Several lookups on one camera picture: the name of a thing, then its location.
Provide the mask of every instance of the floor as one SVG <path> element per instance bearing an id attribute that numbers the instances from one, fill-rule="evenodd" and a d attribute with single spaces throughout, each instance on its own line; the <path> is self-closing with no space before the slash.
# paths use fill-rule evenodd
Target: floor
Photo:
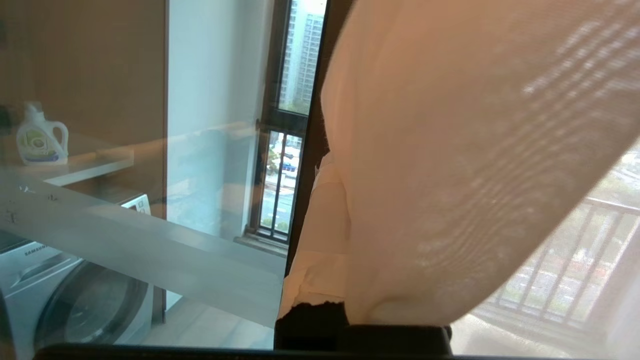
<path id="1" fill-rule="evenodd" d="M 273 349 L 273 329 L 191 299 L 180 299 L 142 345 Z"/>

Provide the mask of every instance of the window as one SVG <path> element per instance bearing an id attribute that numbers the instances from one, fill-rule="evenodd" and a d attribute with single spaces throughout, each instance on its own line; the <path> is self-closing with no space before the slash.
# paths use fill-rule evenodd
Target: window
<path id="1" fill-rule="evenodd" d="M 291 0 L 283 31 L 278 88 L 265 94 L 249 230 L 287 242 L 305 128 L 311 105 L 326 0 Z M 305 27 L 295 22 L 305 19 Z"/>

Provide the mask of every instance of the window sill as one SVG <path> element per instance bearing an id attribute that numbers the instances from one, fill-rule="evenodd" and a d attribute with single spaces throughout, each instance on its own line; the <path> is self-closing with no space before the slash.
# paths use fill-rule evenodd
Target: window sill
<path id="1" fill-rule="evenodd" d="M 260 236 L 245 234 L 244 236 L 237 236 L 234 238 L 234 243 L 246 245 L 256 250 L 268 252 L 269 254 L 280 256 L 286 259 L 289 252 L 289 246 L 283 243 L 278 243 L 269 239 L 261 238 Z"/>

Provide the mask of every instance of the washing machine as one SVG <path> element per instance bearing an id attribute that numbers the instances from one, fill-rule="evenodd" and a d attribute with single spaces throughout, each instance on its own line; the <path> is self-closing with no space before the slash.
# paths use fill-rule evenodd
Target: washing machine
<path id="1" fill-rule="evenodd" d="M 120 205 L 149 211 L 146 196 Z M 151 328 L 153 286 L 0 231 L 0 359 L 56 343 L 138 344 Z"/>

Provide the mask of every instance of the window frame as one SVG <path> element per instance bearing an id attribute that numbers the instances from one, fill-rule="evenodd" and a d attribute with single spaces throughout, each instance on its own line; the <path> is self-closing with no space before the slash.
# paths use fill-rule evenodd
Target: window frame
<path id="1" fill-rule="evenodd" d="M 307 133 L 307 122 L 309 118 L 309 116 L 306 114 L 283 110 L 279 107 L 282 74 L 285 66 L 284 64 L 285 61 L 289 61 L 289 59 L 286 58 L 286 50 L 287 46 L 292 45 L 287 40 L 290 32 L 292 31 L 292 26 L 291 24 L 289 24 L 291 10 L 292 0 L 274 1 L 262 114 L 261 118 L 257 119 L 256 121 L 256 129 L 258 131 L 258 144 L 252 191 L 252 206 L 250 209 L 249 222 L 245 229 L 246 233 L 256 234 L 260 237 L 275 240 L 284 244 L 287 244 L 289 242 L 289 235 L 291 233 L 291 226 L 293 223 L 293 213 L 296 204 L 296 196 L 298 193 L 297 183 L 300 176 L 300 167 L 303 159 L 303 147 L 305 144 L 305 135 Z M 316 71 L 314 72 L 315 78 L 317 78 L 317 71 L 318 68 L 316 67 Z M 315 97 L 313 94 L 319 90 L 319 87 L 315 85 L 316 84 L 314 84 L 314 89 L 312 91 L 312 99 Z M 264 196 L 266 185 L 269 154 L 269 136 L 272 131 L 283 133 L 284 137 L 282 139 L 282 148 L 280 149 L 280 167 L 278 169 L 278 181 L 276 184 L 276 195 L 273 210 L 274 220 L 271 221 L 271 227 L 266 227 L 261 224 L 261 214 L 263 205 L 262 199 Z M 287 232 L 283 232 L 275 229 L 275 217 L 280 196 L 281 180 L 284 177 L 284 175 L 282 174 L 282 167 L 284 164 L 284 148 L 287 143 L 288 136 L 297 136 L 301 138 L 301 147 L 300 164 L 298 165 L 298 177 L 296 178 L 296 188 L 294 189 L 294 199 L 291 206 L 289 229 L 287 230 Z"/>

